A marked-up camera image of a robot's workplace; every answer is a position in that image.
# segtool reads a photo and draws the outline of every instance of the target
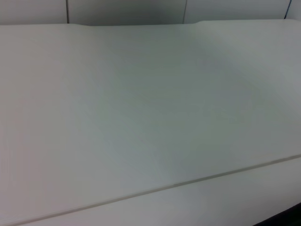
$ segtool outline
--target white wall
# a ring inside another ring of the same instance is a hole
[[[301,0],[292,0],[287,18],[301,20]]]
[[[185,23],[202,20],[283,19],[288,4],[289,0],[187,0]]]
[[[69,0],[70,23],[181,24],[186,0]]]
[[[65,0],[0,0],[0,24],[66,22]]]

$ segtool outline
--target table surface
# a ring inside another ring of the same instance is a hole
[[[0,26],[0,225],[301,154],[300,28]]]

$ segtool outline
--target white table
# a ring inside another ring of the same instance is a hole
[[[301,154],[300,27],[0,26],[0,225]]]

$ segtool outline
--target white surface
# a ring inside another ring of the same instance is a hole
[[[182,24],[186,0],[69,0],[70,23]]]
[[[292,63],[300,24],[227,23],[0,27],[0,223],[300,154],[299,121],[249,82],[282,75],[265,70]],[[237,73],[263,64],[237,40],[229,67],[219,53],[246,31],[281,61]]]
[[[293,0],[287,13],[288,19],[301,20],[301,0]]]
[[[24,226],[251,226],[301,202],[300,171],[293,160]]]
[[[184,22],[283,19],[288,3],[289,0],[187,0]]]
[[[0,0],[0,25],[64,23],[65,0]]]

